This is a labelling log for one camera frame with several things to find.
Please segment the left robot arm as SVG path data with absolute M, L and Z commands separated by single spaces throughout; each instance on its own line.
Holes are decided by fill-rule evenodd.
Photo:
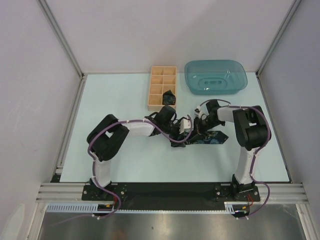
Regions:
M 111 160 L 128 137 L 153 137 L 163 135 L 171 146 L 185 147 L 192 135 L 193 120 L 190 115 L 177 118 L 176 110 L 163 106 L 141 119 L 119 120 L 108 114 L 88 135 L 87 153 L 93 159 L 91 182 L 93 194 L 100 200 L 110 196 Z

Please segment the blue yellow patterned tie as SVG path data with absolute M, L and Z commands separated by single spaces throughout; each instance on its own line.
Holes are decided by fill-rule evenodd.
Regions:
M 204 133 L 192 133 L 186 141 L 181 143 L 170 141 L 170 145 L 173 148 L 185 148 L 189 145 L 222 145 L 228 138 L 222 131 L 209 130 Z

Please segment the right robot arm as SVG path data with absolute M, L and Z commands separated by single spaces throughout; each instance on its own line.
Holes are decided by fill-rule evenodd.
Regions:
M 234 124 L 235 137 L 240 146 L 240 155 L 235 174 L 226 194 L 235 201 L 249 200 L 256 192 L 255 163 L 260 151 L 271 140 L 271 130 L 260 106 L 221 106 L 218 99 L 201 103 L 194 110 L 193 129 L 197 137 L 205 136 L 208 130 Z

